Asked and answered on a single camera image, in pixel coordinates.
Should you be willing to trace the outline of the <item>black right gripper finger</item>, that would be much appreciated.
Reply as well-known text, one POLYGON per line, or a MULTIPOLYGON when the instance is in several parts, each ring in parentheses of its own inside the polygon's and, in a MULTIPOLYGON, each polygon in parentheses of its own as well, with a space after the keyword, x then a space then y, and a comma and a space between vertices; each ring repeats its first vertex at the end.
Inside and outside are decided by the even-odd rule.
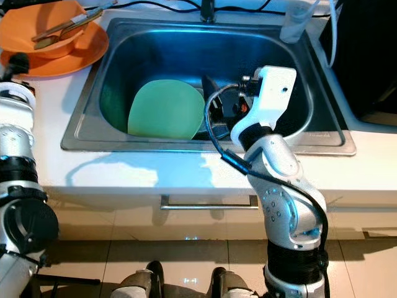
POLYGON ((222 101, 219 96, 212 96, 216 91, 220 90, 218 83, 207 74, 202 76, 202 90, 209 104, 208 114, 211 122, 224 122, 224 114, 222 110, 222 101))

